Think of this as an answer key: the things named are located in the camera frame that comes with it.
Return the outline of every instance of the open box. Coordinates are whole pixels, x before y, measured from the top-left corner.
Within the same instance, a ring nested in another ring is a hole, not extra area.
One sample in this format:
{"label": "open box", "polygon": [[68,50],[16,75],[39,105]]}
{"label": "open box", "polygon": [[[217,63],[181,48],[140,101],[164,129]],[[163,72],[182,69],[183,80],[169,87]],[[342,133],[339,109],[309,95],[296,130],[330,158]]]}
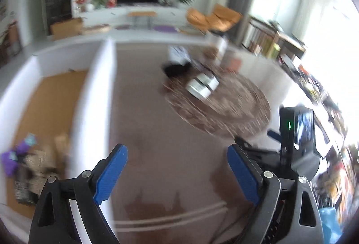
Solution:
{"label": "open box", "polygon": [[[0,152],[6,152],[13,147],[14,143],[18,143],[16,136],[19,136],[19,129],[24,128],[23,119],[44,78],[76,71],[83,77],[82,80],[78,80],[78,83],[81,83],[81,89],[74,88],[74,91],[79,93],[73,95],[77,101],[75,106],[72,106],[74,109],[69,122],[71,149],[65,172],[67,178],[72,178],[77,177],[83,170],[92,170],[99,160],[106,158],[109,154],[109,119],[116,67],[116,47],[112,40],[54,46],[31,56],[0,98]],[[87,73],[81,74],[80,71],[87,71]],[[69,92],[73,88],[71,84],[73,81],[69,80]],[[2,187],[7,185],[7,178],[2,167],[0,168],[0,184]],[[9,203],[7,196],[7,189],[0,189],[1,204]],[[87,237],[87,234],[77,205],[72,204],[71,209],[82,239]],[[21,240],[27,242],[31,220],[19,215],[14,208],[11,209],[11,205],[9,206],[10,209],[7,209],[6,213],[1,210],[1,218],[10,232],[20,235]],[[111,221],[112,212],[109,201],[103,202],[101,210],[105,218]]]}

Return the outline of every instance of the black wire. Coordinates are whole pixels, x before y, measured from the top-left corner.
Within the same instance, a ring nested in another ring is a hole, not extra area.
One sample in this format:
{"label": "black wire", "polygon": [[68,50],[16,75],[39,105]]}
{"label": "black wire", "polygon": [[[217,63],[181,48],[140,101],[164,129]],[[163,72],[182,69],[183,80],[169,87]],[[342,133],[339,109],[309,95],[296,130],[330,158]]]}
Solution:
{"label": "black wire", "polygon": [[244,216],[247,215],[247,213],[252,209],[252,206],[250,206],[249,208],[247,208],[247,210],[238,218],[236,219],[233,223],[229,224],[226,228],[224,228],[220,233],[218,233],[217,235],[213,235],[211,240],[209,241],[208,244],[213,244],[220,236],[222,236],[225,232],[227,232],[229,229],[231,229],[235,224],[237,224],[241,219],[243,219]]}

